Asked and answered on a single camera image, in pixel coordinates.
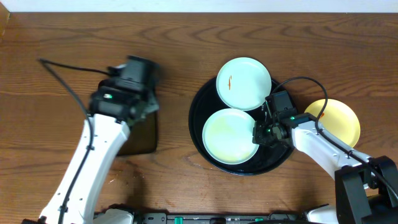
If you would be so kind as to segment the yellow plate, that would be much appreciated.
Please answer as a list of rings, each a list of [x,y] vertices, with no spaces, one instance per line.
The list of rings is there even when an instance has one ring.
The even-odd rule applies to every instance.
[[[354,147],[359,140],[361,127],[354,111],[341,101],[329,99],[320,122],[329,133]]]

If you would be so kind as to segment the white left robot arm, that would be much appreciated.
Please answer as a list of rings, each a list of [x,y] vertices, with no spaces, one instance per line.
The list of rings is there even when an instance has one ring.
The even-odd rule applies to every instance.
[[[134,223],[137,215],[121,205],[95,216],[95,206],[110,167],[134,124],[156,112],[154,89],[102,86],[91,95],[90,115],[78,147],[56,193],[36,223]]]

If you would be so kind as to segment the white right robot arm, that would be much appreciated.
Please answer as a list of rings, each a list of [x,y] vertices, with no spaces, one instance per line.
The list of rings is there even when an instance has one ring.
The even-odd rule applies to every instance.
[[[397,167],[387,156],[374,158],[353,149],[309,113],[276,124],[257,121],[253,141],[294,147],[335,181],[335,206],[306,211],[306,223],[397,223]]]

